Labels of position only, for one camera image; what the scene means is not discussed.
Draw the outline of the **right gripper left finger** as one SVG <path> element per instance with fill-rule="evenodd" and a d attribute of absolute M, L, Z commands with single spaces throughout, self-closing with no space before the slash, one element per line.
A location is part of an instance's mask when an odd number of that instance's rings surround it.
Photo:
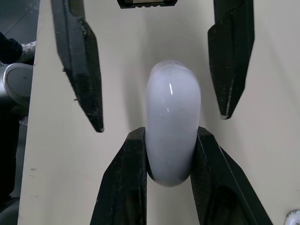
<path fill-rule="evenodd" d="M 106 169 L 90 224 L 147 223 L 147 154 L 144 133 L 144 127 L 130 132 Z"/>

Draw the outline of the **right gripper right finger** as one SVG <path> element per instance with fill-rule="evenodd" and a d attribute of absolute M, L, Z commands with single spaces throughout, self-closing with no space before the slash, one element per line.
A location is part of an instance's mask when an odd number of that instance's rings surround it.
<path fill-rule="evenodd" d="M 272 223 L 242 168 L 203 127 L 198 128 L 190 179 L 201 225 Z"/>

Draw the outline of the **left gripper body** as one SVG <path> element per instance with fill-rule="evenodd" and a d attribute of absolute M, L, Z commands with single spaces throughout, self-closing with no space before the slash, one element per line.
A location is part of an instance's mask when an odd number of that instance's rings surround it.
<path fill-rule="evenodd" d="M 174 6 L 177 0 L 117 0 L 120 8 L 150 8 L 150 7 L 168 7 Z"/>

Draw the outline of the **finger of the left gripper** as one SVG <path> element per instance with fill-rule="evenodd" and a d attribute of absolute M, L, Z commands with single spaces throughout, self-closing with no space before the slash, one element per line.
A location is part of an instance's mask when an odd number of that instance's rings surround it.
<path fill-rule="evenodd" d="M 57 53 L 76 99 L 96 132 L 104 131 L 97 39 L 82 0 L 52 0 Z"/>
<path fill-rule="evenodd" d="M 227 120 L 241 98 L 255 40 L 251 0 L 215 0 L 208 30 L 210 74 L 221 119 Z"/>

